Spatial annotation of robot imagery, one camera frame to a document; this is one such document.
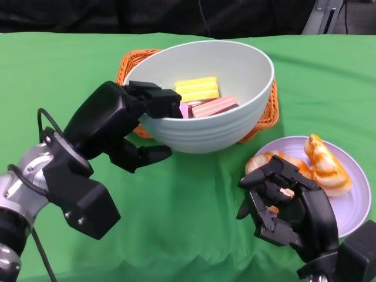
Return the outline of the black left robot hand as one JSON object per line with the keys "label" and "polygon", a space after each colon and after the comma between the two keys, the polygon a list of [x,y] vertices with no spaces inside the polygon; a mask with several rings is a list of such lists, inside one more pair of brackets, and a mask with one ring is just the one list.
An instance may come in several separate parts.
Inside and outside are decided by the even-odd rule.
{"label": "black left robot hand", "polygon": [[120,86],[101,84],[79,107],[65,127],[64,136],[85,159],[102,153],[119,168],[136,169],[167,159],[172,150],[166,145],[136,147],[125,137],[136,129],[143,115],[152,119],[183,117],[182,97],[155,83],[131,80]]}

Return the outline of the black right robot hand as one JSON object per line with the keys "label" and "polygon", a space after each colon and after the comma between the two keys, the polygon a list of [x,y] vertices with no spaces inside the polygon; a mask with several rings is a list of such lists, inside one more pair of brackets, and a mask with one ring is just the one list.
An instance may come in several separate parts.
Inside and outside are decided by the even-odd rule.
{"label": "black right robot hand", "polygon": [[295,165],[273,156],[238,186],[244,200],[237,219],[251,216],[257,238],[291,246],[305,263],[337,251],[338,227],[330,201]]}

